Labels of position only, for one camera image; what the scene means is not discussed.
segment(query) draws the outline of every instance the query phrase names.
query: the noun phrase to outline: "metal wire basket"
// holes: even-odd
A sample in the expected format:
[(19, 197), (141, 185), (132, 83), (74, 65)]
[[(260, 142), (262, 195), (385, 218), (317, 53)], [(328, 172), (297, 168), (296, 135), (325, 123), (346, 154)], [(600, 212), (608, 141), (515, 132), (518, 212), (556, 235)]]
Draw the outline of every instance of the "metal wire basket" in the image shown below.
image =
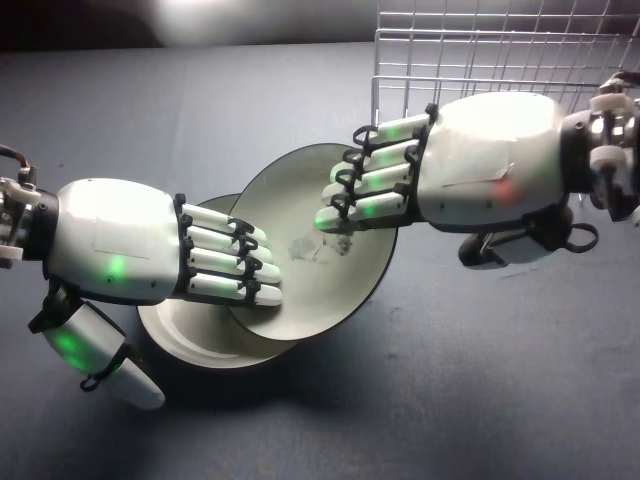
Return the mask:
[(640, 69), (639, 32), (638, 0), (378, 0), (372, 124), (492, 91), (586, 108)]

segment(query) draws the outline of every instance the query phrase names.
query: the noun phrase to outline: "wire grid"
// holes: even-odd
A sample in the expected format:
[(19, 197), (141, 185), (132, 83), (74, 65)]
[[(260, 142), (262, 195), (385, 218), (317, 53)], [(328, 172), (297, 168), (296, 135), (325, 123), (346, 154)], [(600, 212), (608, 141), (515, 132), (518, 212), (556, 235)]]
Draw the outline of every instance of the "wire grid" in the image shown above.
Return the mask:
[(495, 91), (581, 110), (640, 70), (639, 32), (639, 0), (378, 0), (371, 121)]

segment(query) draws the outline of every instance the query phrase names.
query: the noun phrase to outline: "wire rack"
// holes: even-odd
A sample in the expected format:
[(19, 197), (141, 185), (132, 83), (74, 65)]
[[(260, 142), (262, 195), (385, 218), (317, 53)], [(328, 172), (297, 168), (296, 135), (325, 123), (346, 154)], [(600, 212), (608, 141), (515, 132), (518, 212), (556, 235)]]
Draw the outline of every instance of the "wire rack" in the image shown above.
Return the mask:
[(640, 0), (378, 0), (371, 121), (492, 91), (583, 109), (640, 70), (639, 32)]

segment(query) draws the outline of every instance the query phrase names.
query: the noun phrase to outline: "gray table surface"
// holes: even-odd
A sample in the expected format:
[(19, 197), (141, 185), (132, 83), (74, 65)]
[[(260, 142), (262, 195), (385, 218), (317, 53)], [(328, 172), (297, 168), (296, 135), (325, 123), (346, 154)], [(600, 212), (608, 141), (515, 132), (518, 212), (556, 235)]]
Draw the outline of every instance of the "gray table surface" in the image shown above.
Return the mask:
[[(192, 202), (369, 120), (372, 46), (0, 56), (0, 141), (57, 191), (119, 177)], [(103, 306), (167, 392), (138, 412), (83, 394), (26, 324), (35, 264), (0, 271), (0, 478), (640, 478), (638, 234), (601, 212), (598, 247), (469, 272), (461, 241), (404, 229), (362, 310), (255, 371), (172, 362), (130, 307)]]

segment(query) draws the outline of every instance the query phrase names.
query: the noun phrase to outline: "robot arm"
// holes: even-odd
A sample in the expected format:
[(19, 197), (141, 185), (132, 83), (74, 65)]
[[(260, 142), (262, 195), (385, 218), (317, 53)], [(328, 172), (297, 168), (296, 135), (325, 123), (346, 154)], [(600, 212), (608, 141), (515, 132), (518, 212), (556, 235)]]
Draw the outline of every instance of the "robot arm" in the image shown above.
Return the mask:
[(164, 402), (124, 332), (82, 298), (281, 303), (280, 270), (259, 228), (124, 180), (80, 180), (53, 195), (36, 189), (35, 168), (19, 153), (0, 155), (20, 162), (18, 181), (0, 178), (0, 266), (42, 261), (50, 290), (29, 328), (87, 375), (84, 391), (102, 384), (145, 409)]
[[(570, 193), (592, 194), (614, 221), (639, 204), (639, 111), (622, 93), (636, 77), (614, 75), (590, 110), (566, 117), (550, 98), (495, 92), (363, 127), (354, 134), (359, 148), (331, 173), (316, 225), (340, 233), (429, 222), (471, 234), (459, 251), (470, 268), (587, 251), (598, 232), (572, 224)], [(574, 228), (593, 241), (572, 244)]]

